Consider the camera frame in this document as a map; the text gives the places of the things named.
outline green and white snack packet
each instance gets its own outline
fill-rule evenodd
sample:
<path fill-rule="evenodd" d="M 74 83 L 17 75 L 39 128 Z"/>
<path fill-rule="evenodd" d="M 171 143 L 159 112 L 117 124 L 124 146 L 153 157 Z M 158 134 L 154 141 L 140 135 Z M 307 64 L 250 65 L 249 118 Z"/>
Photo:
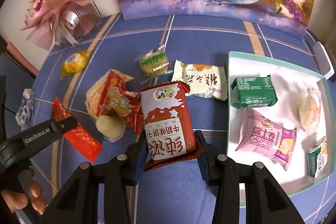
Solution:
<path fill-rule="evenodd" d="M 323 168 L 327 164 L 328 150 L 327 150 L 327 138 L 324 136 L 321 138 L 315 146 L 308 151 L 308 168 L 309 175 L 315 179 L 322 172 Z"/>

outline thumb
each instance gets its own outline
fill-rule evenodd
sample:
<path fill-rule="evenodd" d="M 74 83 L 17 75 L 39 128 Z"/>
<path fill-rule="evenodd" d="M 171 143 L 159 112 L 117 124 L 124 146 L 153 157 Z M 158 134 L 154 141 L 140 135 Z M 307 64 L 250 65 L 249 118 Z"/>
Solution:
<path fill-rule="evenodd" d="M 12 213 L 15 210 L 23 209 L 28 204 L 28 199 L 25 194 L 16 193 L 10 190 L 1 191 L 1 194 Z"/>

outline human hand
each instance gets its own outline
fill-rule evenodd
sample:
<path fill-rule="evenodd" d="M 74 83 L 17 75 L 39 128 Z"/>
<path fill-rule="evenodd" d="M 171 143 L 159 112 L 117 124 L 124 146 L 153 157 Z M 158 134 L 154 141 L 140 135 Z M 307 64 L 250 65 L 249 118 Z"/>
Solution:
<path fill-rule="evenodd" d="M 35 175 L 35 170 L 33 168 L 29 168 L 31 171 L 31 175 Z M 32 181 L 30 185 L 30 191 L 32 195 L 34 196 L 33 201 L 31 202 L 33 208 L 38 211 L 40 214 L 43 214 L 46 207 L 47 207 L 47 201 L 44 197 L 42 197 L 43 189 L 41 185 L 36 182 Z M 1 195 L 3 196 L 3 199 L 5 200 L 7 206 L 12 211 L 12 213 L 15 210 L 21 210 L 28 204 L 28 198 L 25 194 L 22 193 L 16 193 L 11 190 L 4 190 L 1 191 Z"/>

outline white star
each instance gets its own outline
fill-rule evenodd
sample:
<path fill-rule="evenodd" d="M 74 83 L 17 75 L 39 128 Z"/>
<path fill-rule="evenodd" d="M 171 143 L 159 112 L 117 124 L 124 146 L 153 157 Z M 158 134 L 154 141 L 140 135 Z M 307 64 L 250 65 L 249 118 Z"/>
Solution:
<path fill-rule="evenodd" d="M 170 117 L 175 117 L 177 118 L 177 111 L 175 109 L 173 109 L 172 111 L 169 111 L 171 116 Z"/>

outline bouquet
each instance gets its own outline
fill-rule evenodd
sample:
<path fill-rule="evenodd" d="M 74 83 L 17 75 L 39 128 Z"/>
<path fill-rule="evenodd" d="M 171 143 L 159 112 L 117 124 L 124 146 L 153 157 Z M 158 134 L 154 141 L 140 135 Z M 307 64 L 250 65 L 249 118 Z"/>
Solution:
<path fill-rule="evenodd" d="M 65 37 L 78 44 L 75 34 L 87 34 L 97 24 L 98 17 L 90 8 L 95 0 L 31 0 L 22 30 L 34 28 L 27 40 L 49 50 L 55 38 L 60 44 Z"/>

